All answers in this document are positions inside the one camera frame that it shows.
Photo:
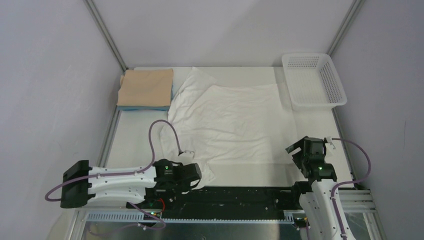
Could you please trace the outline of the white t shirt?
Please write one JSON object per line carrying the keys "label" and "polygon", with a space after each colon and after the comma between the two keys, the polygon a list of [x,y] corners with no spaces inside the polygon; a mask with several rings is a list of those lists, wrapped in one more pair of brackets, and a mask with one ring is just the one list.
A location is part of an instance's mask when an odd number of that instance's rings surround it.
{"label": "white t shirt", "polygon": [[288,187],[301,178],[286,147],[297,138],[280,68],[193,67],[159,133],[161,155],[192,151],[200,186]]}

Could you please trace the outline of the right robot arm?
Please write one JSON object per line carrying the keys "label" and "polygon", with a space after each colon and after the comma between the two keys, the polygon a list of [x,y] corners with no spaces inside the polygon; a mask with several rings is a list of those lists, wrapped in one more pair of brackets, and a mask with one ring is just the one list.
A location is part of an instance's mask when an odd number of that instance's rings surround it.
{"label": "right robot arm", "polygon": [[292,186],[290,202],[304,210],[310,240],[353,240],[335,168],[326,162],[326,143],[325,139],[305,136],[285,149],[305,178]]}

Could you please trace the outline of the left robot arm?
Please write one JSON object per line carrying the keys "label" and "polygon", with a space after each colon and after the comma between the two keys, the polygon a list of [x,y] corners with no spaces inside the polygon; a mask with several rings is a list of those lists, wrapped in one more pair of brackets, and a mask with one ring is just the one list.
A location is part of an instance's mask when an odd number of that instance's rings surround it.
{"label": "left robot arm", "polygon": [[185,193],[202,178],[196,163],[187,165],[167,159],[149,168],[105,168],[80,160],[63,173],[60,207],[74,209],[98,202],[126,202],[152,208],[157,204],[155,191]]}

